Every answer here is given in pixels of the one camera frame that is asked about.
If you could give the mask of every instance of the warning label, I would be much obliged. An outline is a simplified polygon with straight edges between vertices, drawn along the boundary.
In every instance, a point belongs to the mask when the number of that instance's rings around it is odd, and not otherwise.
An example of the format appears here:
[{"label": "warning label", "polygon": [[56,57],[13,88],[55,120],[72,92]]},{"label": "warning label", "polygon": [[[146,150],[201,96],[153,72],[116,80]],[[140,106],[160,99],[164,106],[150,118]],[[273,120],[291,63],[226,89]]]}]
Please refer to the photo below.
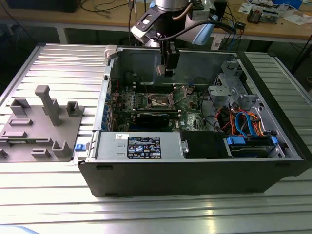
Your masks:
[{"label": "warning label", "polygon": [[128,137],[129,159],[161,159],[159,137]]}]

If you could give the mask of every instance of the motherboard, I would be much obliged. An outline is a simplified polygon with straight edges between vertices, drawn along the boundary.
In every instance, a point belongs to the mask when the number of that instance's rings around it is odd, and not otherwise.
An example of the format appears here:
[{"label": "motherboard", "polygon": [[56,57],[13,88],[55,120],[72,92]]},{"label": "motherboard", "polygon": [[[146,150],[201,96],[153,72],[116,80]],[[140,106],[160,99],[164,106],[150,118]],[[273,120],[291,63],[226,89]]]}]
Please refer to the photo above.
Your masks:
[{"label": "motherboard", "polygon": [[204,131],[203,92],[192,85],[126,86],[113,93],[114,131]]}]

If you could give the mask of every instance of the blue latch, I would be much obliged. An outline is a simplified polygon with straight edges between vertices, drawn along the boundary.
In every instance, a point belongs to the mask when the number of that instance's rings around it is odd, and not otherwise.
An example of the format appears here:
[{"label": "blue latch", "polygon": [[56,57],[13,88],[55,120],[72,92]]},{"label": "blue latch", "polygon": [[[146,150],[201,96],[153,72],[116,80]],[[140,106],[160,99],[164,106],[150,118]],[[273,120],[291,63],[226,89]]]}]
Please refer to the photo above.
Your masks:
[{"label": "blue latch", "polygon": [[83,151],[86,151],[86,145],[77,144],[77,145],[75,146],[75,151],[76,151],[76,152],[83,152]]},{"label": "blue latch", "polygon": [[274,145],[277,145],[277,144],[278,144],[278,141],[277,141],[277,138],[276,138],[276,137],[272,136],[272,137],[271,137],[271,140],[272,140],[272,142],[273,142]]},{"label": "blue latch", "polygon": [[228,145],[245,145],[245,139],[242,136],[229,136],[226,139]]}]

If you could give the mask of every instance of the robotic end effector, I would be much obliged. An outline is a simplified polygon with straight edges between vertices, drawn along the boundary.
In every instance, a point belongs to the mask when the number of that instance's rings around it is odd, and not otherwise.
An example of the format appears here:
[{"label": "robotic end effector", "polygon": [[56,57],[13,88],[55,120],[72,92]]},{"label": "robotic end effector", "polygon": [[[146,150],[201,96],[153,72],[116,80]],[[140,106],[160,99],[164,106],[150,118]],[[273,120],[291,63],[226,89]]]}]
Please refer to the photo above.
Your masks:
[{"label": "robotic end effector", "polygon": [[179,60],[179,50],[175,39],[203,45],[210,37],[215,25],[235,32],[226,24],[220,23],[215,6],[210,0],[156,0],[151,8],[131,29],[134,36],[143,44],[159,43],[161,64],[157,66],[158,75],[171,77]]}]

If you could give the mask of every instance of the wooden desk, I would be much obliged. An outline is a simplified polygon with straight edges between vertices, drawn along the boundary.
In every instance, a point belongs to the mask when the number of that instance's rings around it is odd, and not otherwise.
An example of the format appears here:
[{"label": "wooden desk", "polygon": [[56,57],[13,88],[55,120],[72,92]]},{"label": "wooden desk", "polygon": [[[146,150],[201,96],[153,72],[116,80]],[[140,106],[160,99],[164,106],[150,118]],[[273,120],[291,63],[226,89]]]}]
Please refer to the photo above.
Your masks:
[{"label": "wooden desk", "polygon": [[[103,3],[106,0],[95,0],[95,3]],[[284,19],[279,19],[277,24],[251,24],[247,23],[247,14],[238,13],[239,4],[243,0],[229,0],[229,5],[233,15],[238,21],[246,24],[243,39],[266,40],[266,41],[283,41],[305,43],[312,32],[312,24],[304,24],[298,26]],[[125,0],[117,0],[113,4],[107,5],[107,8],[126,3]],[[67,43],[65,28],[91,29],[91,30],[110,30],[110,31],[128,31],[129,8],[122,6],[110,11],[110,18],[95,12],[88,12],[81,8],[75,13],[64,13],[56,11],[39,11],[39,10],[23,10],[10,9],[4,2],[8,11],[12,16],[24,25],[55,27],[61,43]],[[84,7],[93,10],[92,1],[88,0]],[[301,10],[311,10],[312,7],[303,5]],[[138,18],[144,12],[143,3],[138,3]],[[0,7],[0,22],[4,24],[14,24],[12,19]],[[135,23],[135,16],[132,14],[132,24]],[[225,37],[225,32],[221,29],[215,29],[213,37],[214,42]]]}]

